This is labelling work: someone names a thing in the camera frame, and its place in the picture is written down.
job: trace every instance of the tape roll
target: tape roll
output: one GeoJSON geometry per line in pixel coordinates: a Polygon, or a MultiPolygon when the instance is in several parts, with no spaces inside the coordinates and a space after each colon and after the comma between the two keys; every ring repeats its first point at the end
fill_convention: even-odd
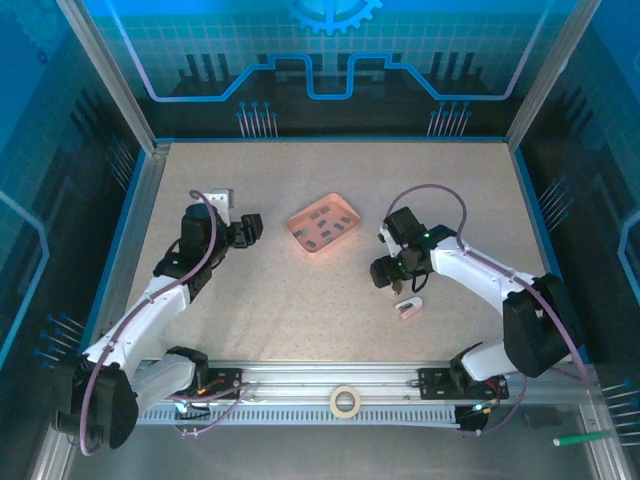
{"type": "Polygon", "coordinates": [[[329,399],[331,413],[333,413],[338,418],[342,418],[343,420],[355,417],[360,411],[360,403],[360,394],[355,388],[352,388],[348,385],[341,385],[340,387],[336,388],[331,394],[331,398],[329,399]],[[341,393],[348,393],[353,397],[353,407],[351,407],[351,410],[344,411],[338,408],[338,395],[340,395],[341,393]]]}

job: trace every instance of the gear logo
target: gear logo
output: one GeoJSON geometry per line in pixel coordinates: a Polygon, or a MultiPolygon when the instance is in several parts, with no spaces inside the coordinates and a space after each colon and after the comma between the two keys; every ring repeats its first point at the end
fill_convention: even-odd
{"type": "Polygon", "coordinates": [[[347,33],[348,27],[360,28],[360,21],[373,18],[374,8],[382,7],[380,0],[285,0],[291,19],[300,22],[300,28],[311,27],[313,33],[336,30],[347,33]]]}

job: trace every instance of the table surface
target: table surface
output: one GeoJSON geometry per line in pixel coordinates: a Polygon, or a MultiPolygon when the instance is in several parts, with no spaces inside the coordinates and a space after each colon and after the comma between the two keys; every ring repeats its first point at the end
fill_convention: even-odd
{"type": "MultiPolygon", "coordinates": [[[[458,191],[469,207],[464,237],[520,271],[544,272],[522,192],[504,144],[205,143],[174,144],[149,223],[129,302],[146,287],[180,219],[189,190],[235,191],[232,219],[260,213],[264,232],[247,250],[230,250],[193,304],[156,339],[151,358],[176,345],[216,360],[448,360],[501,338],[499,314],[475,294],[432,274],[424,308],[403,321],[394,306],[413,296],[374,287],[369,266],[387,254],[378,228],[393,198],[419,183],[458,191]],[[358,212],[343,243],[310,258],[286,220],[330,192],[358,212]]],[[[453,229],[461,210],[436,190],[409,205],[427,228],[453,229]]]]}

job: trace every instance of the plastic tray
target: plastic tray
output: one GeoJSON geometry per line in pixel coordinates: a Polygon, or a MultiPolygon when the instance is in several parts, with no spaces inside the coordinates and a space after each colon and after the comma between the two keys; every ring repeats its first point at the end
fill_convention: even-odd
{"type": "Polygon", "coordinates": [[[333,248],[358,225],[360,216],[337,193],[322,197],[287,220],[291,235],[312,257],[333,248]]]}

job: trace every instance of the blue wall panel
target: blue wall panel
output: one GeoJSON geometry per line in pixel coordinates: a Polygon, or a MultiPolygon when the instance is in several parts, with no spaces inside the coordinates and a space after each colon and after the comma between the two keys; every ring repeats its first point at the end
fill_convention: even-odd
{"type": "Polygon", "coordinates": [[[605,384],[640,381],[638,14],[602,2],[521,145],[605,384]]]}
{"type": "Polygon", "coordinates": [[[88,7],[158,136],[455,137],[506,132],[573,3],[88,7]]]}
{"type": "Polygon", "coordinates": [[[13,479],[40,448],[52,369],[76,354],[50,320],[82,333],[139,147],[55,2],[0,0],[0,32],[0,478],[13,479]]]}

